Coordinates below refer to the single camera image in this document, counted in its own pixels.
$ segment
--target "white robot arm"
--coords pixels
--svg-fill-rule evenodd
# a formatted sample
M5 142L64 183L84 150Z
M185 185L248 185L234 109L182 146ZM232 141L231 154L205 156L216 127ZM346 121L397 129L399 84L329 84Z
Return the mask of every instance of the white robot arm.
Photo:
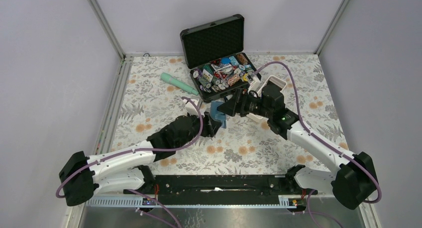
M355 154L337 146L319 135L306 122L300 121L297 114L286 108L282 93L284 85L285 82L282 83L281 79L270 76L257 92L237 90L217 110L229 116L249 115L254 120L268 118L267 123L275 134L306 149L329 170L319 171L298 165L288 171L290 175L293 173L296 183L304 189L333 194L344 206L356 208L376 190L376 186L355 163L361 165L376 180L372 158L364 152ZM334 153L327 145L336 148L338 153Z

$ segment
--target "black joint housing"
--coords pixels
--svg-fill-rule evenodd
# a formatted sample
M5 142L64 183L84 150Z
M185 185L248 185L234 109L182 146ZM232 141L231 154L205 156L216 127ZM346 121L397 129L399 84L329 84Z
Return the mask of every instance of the black joint housing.
M211 118L208 112L203 116L202 137L214 137L218 129L221 127L220 121ZM154 148L178 148L191 141L198 133L201 127L200 119L197 115L182 115L177 117L173 122L169 123L158 132L147 137ZM155 161L174 155L175 151L153 152Z
M87 165L87 158L83 151L74 153L59 173L61 182L64 182L75 171ZM63 192L66 204L69 207L82 204L94 195L98 184L94 184L89 168L72 178L64 187Z
M361 152L354 155L354 159L377 180L372 158ZM354 210L375 190L375 184L369 177L352 162L341 166L334 181L331 182L332 192L337 200L345 207Z

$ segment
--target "red wire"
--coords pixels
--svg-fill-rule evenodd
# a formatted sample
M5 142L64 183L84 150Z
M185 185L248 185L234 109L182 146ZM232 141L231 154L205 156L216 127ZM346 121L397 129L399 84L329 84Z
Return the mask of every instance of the red wire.
M160 187L158 186L158 184L155 184L154 190L155 190L155 192L154 192L155 199L157 199L158 191L160 190Z

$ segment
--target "blue object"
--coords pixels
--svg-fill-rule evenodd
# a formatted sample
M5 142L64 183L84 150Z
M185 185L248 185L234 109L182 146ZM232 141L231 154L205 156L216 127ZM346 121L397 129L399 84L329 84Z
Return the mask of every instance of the blue object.
M215 121L221 122L222 128L226 128L227 125L226 125L226 120L225 120L225 114L223 114L222 112L217 110L218 106L220 106L222 104L223 104L223 102L212 101L211 102L210 115L211 115L211 118L214 119Z
M222 58L221 63L222 64L230 64L230 59L229 58Z

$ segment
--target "orange flower pattern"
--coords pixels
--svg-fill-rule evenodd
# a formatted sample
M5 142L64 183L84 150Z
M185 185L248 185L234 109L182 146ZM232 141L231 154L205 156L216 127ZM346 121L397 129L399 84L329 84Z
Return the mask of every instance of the orange flower pattern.
M273 60L286 63L295 76L304 119L323 136L348 149L316 55L252 55L249 59L257 68ZM186 114L180 97L192 95L161 81L160 74L169 73L194 87L189 71L180 56L134 58L111 144L113 150L143 141L177 116ZM293 84L286 71L274 65L261 71L261 75L264 80L275 75L287 82L286 107L296 112ZM209 109L210 104L201 106L201 111ZM236 116L227 117L227 128L220 129L215 137L200 137L189 148L150 167L156 175L280 174L295 164L326 169L311 153L271 132L266 121L255 123Z

